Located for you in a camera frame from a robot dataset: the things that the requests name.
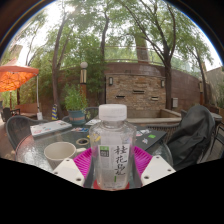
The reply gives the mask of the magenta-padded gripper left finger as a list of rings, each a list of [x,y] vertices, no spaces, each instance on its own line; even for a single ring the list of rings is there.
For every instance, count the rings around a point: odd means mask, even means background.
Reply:
[[[64,159],[53,173],[81,187],[91,187],[94,179],[94,167],[91,162],[91,150],[87,149],[74,159]]]

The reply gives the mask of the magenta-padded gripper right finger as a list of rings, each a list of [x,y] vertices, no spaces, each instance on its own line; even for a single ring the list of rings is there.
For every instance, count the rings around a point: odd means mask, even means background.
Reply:
[[[175,170],[160,155],[152,156],[135,147],[132,173],[134,186],[143,187],[175,173]]]

